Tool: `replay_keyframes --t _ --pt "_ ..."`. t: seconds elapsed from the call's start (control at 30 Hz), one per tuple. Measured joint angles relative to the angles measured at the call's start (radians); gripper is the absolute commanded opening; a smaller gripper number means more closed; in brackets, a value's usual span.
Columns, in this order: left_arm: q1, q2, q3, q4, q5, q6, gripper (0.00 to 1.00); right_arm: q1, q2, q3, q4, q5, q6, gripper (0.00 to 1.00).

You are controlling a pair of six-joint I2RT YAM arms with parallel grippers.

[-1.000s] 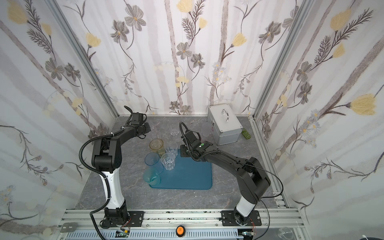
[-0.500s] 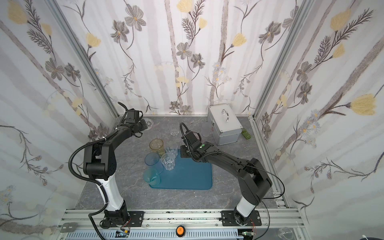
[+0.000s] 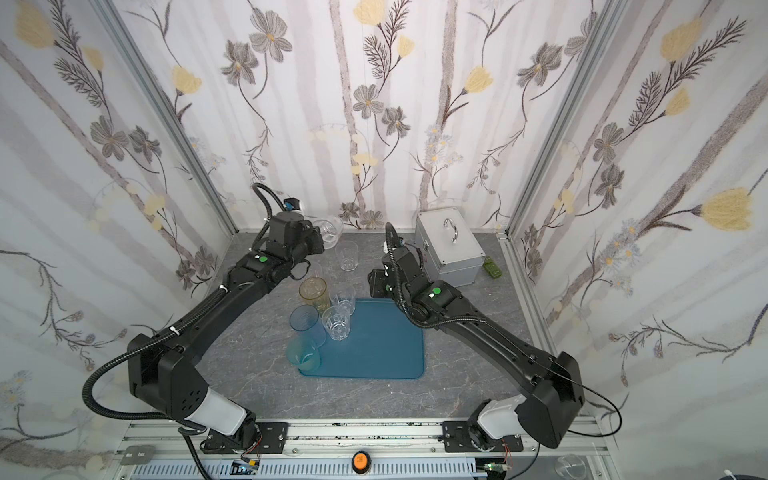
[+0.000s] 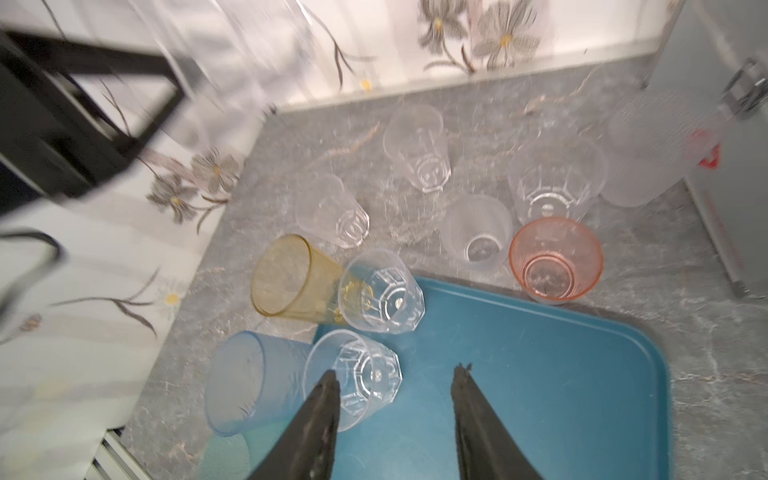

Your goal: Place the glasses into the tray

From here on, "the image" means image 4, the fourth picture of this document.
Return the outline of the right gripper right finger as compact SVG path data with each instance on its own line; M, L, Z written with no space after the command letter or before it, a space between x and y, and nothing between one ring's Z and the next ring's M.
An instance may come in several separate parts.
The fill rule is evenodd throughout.
M451 398L461 479L543 479L474 381L471 366L454 369Z

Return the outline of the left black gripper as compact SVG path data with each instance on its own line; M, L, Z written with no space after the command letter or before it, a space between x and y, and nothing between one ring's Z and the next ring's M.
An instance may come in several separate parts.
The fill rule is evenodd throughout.
M175 91L126 133L79 76L150 76ZM175 113L187 87L162 55L1 31L1 212L41 198L78 198L123 173Z

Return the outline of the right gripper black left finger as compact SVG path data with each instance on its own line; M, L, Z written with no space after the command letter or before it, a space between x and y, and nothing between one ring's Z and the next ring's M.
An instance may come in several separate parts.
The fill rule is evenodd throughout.
M247 479L330 479L339 421L340 384L329 369Z

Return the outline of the blue plastic tumbler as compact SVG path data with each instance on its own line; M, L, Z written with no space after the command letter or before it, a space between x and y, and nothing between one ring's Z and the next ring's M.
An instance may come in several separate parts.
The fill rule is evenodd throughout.
M211 430L228 437L292 418L304 401L302 378L311 350L305 342L252 331L221 343L204 388Z

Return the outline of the clear faceted glass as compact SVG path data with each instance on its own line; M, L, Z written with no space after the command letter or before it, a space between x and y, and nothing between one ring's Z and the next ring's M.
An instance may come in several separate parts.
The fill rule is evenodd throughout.
M340 386L341 432L391 404L403 381L394 351L347 329L329 331L314 343L303 372L303 394L308 395L328 370L336 373Z
M608 161L592 140L549 135L524 142L512 155L507 181L519 221L582 220L607 181Z
M374 333L413 332L425 314L414 276L397 254L382 248L348 262L339 281L338 306L347 324Z
M344 249L360 246L370 230L368 213L332 174L306 184L297 197L295 216L301 228Z
M432 106L398 108L385 129L383 149L394 170L423 193L441 191L451 177L443 116Z

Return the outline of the teal plastic tray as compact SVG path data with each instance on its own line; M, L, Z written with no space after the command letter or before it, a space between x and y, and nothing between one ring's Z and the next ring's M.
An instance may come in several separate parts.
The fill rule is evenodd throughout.
M434 279L419 285L418 328L377 336L399 358L399 391L340 433L334 478L457 478L450 386L460 364L543 477L672 477L668 367L643 332Z

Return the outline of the yellow plastic tumbler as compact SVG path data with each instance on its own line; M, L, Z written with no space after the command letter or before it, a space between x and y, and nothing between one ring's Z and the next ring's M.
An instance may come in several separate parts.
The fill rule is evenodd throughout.
M272 242L256 263L251 300L264 317L343 324L338 306L344 268L298 234Z

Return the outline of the clear measuring cup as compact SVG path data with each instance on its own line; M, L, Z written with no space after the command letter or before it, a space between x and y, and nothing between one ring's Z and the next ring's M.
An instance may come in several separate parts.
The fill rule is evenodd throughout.
M649 203L685 177L721 140L725 116L713 101L680 90L644 90L603 124L608 158L604 199Z

